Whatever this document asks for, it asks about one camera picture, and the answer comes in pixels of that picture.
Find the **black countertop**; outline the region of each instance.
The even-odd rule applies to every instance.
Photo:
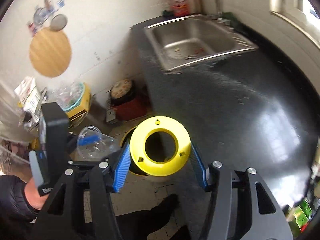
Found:
[[[318,138],[319,97],[306,77],[249,28],[245,33],[257,51],[167,73],[144,33],[144,27],[164,20],[151,19],[132,30],[155,113],[184,125],[206,167],[215,160],[240,171],[254,167],[281,207],[299,201]],[[196,187],[189,164],[176,179],[184,185],[180,201],[196,238],[210,196]]]

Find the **round wooden cutting board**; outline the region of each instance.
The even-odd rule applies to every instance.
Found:
[[[43,28],[33,37],[29,57],[33,67],[46,77],[57,77],[68,68],[71,46],[63,31]]]

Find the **white wall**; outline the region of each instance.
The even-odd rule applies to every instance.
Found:
[[[270,13],[269,0],[223,0],[223,11],[268,38],[288,55],[320,94],[320,51],[292,25]]]
[[[64,31],[71,43],[72,59],[65,73],[47,78],[33,69],[28,57],[32,38],[27,22],[32,21],[35,6],[44,2],[14,0],[0,22],[0,78],[12,89],[26,75],[34,76],[40,89],[81,80],[104,103],[106,91],[116,81],[130,77],[143,82],[130,27],[160,16],[168,1],[65,0],[66,5],[58,12],[68,18]]]

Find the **metal bolt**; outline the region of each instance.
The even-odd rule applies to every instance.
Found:
[[[256,171],[255,168],[249,168],[249,169],[248,169],[248,172],[249,172],[250,174],[252,174],[252,175],[254,175],[254,174],[257,173],[257,171]]]
[[[213,167],[216,167],[216,168],[221,168],[221,167],[222,167],[222,163],[219,162],[219,161],[214,161],[214,162],[212,163],[212,166],[213,166]]]
[[[66,174],[67,176],[71,175],[73,173],[73,169],[66,169],[64,174]]]
[[[99,167],[102,168],[102,169],[105,169],[109,166],[109,164],[107,162],[102,162],[102,163],[99,163]]]

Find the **kitchen sink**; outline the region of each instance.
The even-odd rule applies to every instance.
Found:
[[[166,71],[258,48],[229,26],[204,15],[160,22],[145,31]]]

